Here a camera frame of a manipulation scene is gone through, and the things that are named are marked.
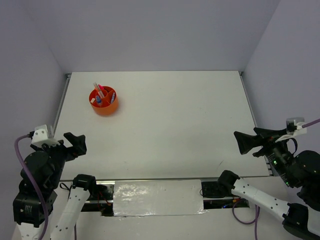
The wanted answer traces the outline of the small blue-capped glue bottle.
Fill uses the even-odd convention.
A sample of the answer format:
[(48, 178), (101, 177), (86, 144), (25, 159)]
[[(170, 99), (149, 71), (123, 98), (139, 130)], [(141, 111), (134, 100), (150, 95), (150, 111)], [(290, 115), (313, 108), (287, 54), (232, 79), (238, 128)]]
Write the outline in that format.
[(98, 96), (98, 95), (96, 95), (95, 96), (95, 101), (96, 101), (96, 104), (99, 106), (99, 107), (101, 107), (102, 106), (102, 100), (101, 100), (101, 98)]

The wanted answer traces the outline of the green clear pen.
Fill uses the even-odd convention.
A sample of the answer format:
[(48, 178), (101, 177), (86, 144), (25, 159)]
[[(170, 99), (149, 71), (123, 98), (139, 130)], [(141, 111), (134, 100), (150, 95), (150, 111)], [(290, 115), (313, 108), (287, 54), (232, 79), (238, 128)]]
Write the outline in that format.
[(99, 95), (99, 97), (100, 97), (101, 99), (103, 99), (105, 96), (104, 96), (104, 94), (103, 94), (103, 92), (102, 92), (102, 89), (101, 89), (100, 85), (95, 82), (95, 83), (93, 83), (93, 86), (94, 86), (97, 94)]

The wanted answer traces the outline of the orange slim pen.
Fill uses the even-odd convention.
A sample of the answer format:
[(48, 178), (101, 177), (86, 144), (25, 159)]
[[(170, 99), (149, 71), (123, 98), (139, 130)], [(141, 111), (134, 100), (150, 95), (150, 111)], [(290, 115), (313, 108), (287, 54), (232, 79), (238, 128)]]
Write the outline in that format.
[(102, 90), (100, 90), (100, 88), (98, 86), (96, 87), (96, 91), (101, 99), (103, 99), (105, 97)]

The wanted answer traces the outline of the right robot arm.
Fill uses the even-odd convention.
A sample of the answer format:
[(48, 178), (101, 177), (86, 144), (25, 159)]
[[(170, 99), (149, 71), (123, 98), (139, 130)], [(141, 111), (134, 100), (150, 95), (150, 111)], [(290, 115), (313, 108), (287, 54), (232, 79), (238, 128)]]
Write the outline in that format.
[(254, 148), (252, 155), (267, 158), (283, 181), (283, 185), (296, 189), (297, 198), (282, 200), (245, 181), (230, 170), (224, 170), (217, 180), (217, 190), (223, 196), (239, 196), (274, 216), (291, 235), (303, 240), (320, 238), (320, 155), (313, 150), (298, 154), (290, 152), (288, 141), (298, 144), (296, 135), (303, 133), (302, 127), (270, 130), (254, 128), (255, 135), (235, 131), (241, 155)]

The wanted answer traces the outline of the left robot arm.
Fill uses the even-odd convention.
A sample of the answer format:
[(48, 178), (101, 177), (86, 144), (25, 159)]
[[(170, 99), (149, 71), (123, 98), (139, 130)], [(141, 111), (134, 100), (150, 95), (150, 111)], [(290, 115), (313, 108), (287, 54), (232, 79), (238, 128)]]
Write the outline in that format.
[(26, 138), (35, 140), (36, 135), (37, 132), (33, 131), (14, 141), (15, 153), (22, 166), (19, 192), (12, 204), (14, 221), (24, 240), (69, 240), (76, 235), (75, 226), (85, 202), (97, 196), (96, 178), (78, 174), (72, 181), (67, 204), (53, 230), (50, 230), (50, 216), (65, 163), (87, 153), (86, 137), (64, 133), (70, 147), (66, 147), (63, 140), (49, 145), (50, 139), (47, 138), (40, 146), (31, 144), (34, 152), (23, 158), (19, 142)]

